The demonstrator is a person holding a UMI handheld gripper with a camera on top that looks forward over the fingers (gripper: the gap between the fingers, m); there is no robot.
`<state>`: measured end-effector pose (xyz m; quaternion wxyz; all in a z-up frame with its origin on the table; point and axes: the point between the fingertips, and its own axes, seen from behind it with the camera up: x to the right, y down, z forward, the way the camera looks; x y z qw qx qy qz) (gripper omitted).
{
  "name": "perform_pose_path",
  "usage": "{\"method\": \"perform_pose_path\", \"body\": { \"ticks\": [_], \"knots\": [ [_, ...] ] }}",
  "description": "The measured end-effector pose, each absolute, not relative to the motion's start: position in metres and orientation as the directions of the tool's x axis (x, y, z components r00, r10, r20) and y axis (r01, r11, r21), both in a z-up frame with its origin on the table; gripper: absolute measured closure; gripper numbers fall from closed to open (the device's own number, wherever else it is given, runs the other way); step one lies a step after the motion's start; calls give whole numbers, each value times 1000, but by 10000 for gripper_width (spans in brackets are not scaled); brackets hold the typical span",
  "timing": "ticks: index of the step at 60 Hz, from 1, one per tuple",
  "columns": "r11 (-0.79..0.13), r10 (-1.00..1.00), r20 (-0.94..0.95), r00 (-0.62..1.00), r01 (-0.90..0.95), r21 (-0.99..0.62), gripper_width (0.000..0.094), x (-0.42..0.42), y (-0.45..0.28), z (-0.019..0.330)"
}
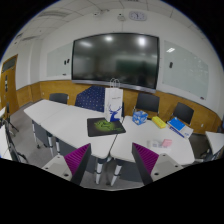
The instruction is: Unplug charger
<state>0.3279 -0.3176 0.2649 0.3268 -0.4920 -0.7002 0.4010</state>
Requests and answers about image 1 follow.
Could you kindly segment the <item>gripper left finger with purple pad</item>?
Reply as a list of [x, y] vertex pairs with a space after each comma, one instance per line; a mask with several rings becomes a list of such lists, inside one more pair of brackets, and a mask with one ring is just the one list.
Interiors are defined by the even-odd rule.
[[79, 185], [82, 181], [90, 156], [91, 144], [88, 143], [66, 156], [56, 155], [43, 166], [42, 169]]

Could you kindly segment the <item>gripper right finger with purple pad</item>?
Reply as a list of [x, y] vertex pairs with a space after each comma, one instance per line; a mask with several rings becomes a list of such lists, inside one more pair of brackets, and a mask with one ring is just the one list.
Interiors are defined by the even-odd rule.
[[182, 166], [168, 154], [157, 154], [137, 143], [132, 144], [132, 155], [144, 185], [182, 169]]

